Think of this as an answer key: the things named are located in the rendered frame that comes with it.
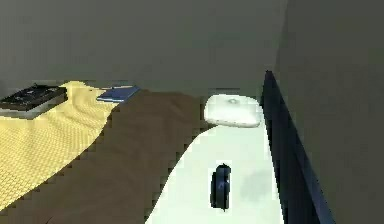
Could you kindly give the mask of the black round alarm clock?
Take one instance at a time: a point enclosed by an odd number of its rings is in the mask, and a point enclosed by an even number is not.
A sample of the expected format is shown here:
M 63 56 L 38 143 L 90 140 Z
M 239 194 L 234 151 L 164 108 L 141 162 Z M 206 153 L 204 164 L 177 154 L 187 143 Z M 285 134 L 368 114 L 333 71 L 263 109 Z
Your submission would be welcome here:
M 220 164 L 212 173 L 210 187 L 210 205 L 212 208 L 227 210 L 229 208 L 231 168 Z

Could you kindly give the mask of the white pillow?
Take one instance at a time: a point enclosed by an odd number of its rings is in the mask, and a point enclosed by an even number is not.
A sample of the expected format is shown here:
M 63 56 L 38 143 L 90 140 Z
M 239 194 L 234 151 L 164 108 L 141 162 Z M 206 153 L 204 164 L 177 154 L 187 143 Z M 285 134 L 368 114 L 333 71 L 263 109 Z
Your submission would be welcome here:
M 210 96 L 203 111 L 210 124 L 255 128 L 262 121 L 262 110 L 256 99 L 241 95 L 216 94 Z

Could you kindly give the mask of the bed with dark headboard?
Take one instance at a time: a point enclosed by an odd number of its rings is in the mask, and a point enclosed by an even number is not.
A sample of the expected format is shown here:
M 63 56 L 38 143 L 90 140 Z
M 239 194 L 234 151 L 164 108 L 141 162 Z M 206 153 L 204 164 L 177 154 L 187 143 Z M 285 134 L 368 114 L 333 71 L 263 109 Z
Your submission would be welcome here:
M 335 224 L 276 80 L 255 128 L 214 125 L 193 139 L 144 224 Z M 231 168 L 229 208 L 210 205 L 212 173 Z

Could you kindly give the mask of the brown blanket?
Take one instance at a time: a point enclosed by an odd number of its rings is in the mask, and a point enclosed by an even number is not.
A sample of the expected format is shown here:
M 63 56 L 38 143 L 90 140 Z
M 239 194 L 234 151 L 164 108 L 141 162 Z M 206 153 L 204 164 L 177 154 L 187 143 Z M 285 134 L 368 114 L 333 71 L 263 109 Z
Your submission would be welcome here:
M 0 212 L 0 224 L 144 224 L 169 173 L 206 130 L 203 108 L 202 97 L 137 92 L 81 156 Z

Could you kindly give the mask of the blue book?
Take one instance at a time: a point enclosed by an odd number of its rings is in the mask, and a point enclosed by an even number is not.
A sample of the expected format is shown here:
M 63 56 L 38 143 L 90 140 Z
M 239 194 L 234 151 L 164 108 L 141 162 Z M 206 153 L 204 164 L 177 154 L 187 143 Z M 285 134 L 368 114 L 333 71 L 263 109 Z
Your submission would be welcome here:
M 140 88 L 138 86 L 112 87 L 97 97 L 98 101 L 121 103 L 133 96 Z

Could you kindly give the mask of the yellow patterned blanket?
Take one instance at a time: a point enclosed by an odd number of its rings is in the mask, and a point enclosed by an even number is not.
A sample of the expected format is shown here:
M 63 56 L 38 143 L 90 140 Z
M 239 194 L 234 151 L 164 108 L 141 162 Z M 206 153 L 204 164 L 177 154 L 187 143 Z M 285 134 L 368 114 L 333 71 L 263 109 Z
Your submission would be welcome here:
M 0 211 L 58 173 L 100 135 L 114 103 L 80 81 L 68 99 L 32 120 L 0 116 Z

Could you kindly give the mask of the black book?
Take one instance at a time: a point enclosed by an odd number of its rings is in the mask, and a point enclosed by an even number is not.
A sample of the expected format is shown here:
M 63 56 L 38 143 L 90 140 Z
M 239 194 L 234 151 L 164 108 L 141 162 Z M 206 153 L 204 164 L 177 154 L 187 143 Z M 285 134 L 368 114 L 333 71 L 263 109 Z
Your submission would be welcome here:
M 31 120 L 67 99 L 66 87 L 34 84 L 0 99 L 0 116 Z

